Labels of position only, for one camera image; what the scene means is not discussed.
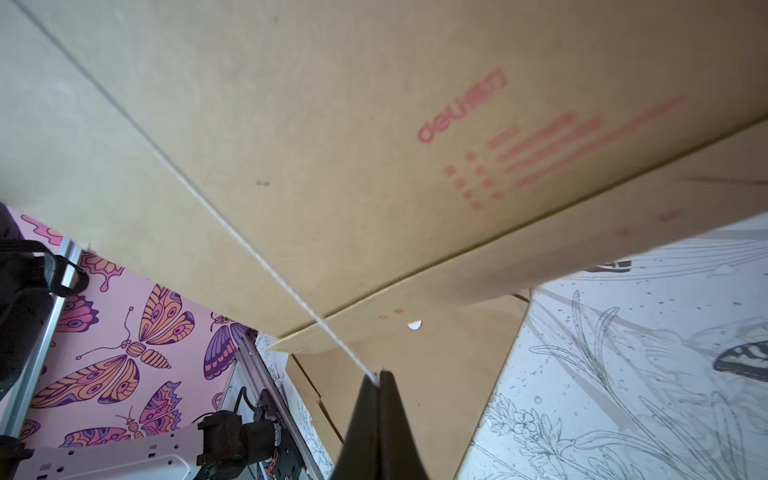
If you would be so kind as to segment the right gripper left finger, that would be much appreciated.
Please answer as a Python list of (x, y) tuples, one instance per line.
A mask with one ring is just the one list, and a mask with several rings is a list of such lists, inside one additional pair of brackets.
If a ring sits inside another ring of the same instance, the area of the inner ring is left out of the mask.
[(364, 377), (332, 480), (374, 480), (380, 474), (379, 388)]

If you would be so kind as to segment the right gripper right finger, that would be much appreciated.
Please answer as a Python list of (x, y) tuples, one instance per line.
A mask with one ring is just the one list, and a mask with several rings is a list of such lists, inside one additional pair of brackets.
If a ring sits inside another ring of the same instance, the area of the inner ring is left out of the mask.
[(427, 479), (394, 374), (382, 370), (378, 387), (379, 478)]

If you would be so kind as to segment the kraft file bag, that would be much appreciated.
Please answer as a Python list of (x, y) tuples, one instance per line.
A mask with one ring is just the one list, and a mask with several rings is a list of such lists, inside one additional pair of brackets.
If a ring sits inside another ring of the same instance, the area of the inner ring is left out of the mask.
[(5, 1), (1, 200), (320, 352), (767, 209), (763, 1)]
[[(359, 341), (353, 350), (373, 369), (393, 372), (418, 453), (432, 479), (452, 479), (468, 449), (528, 310), (507, 295), (424, 317)], [(340, 349), (289, 356), (286, 373), (307, 409), (296, 414), (317, 435), (317, 459), (330, 472), (341, 452), (362, 373)]]

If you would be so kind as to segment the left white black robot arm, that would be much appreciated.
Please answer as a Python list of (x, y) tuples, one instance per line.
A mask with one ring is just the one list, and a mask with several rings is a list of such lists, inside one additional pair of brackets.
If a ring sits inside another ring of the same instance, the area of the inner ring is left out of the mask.
[(64, 313), (88, 311), (84, 291), (94, 269), (90, 253), (61, 239), (56, 251), (31, 239), (1, 243), (1, 422), (5, 479), (257, 479), (275, 455), (278, 421), (266, 418), (263, 388), (242, 386), (232, 406), (183, 425), (181, 382), (160, 385), (124, 428), (93, 428), (61, 448), (29, 448), (23, 423), (47, 400), (37, 386)]

